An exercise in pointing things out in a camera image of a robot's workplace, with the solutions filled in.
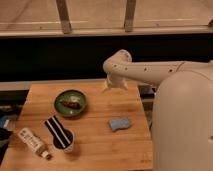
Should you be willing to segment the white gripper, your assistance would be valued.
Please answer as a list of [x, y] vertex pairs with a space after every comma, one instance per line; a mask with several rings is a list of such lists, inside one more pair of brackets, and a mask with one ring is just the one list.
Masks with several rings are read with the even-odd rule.
[[108, 74], [107, 75], [107, 82], [103, 85], [103, 91], [108, 91], [111, 88], [122, 88], [124, 90], [128, 90], [128, 86], [125, 83], [125, 79], [123, 77]]

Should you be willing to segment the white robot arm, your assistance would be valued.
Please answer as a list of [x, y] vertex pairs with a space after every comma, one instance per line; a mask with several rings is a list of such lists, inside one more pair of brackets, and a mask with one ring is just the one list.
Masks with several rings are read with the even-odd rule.
[[103, 62], [105, 88], [128, 79], [157, 88], [153, 171], [213, 171], [213, 60], [134, 62], [121, 49]]

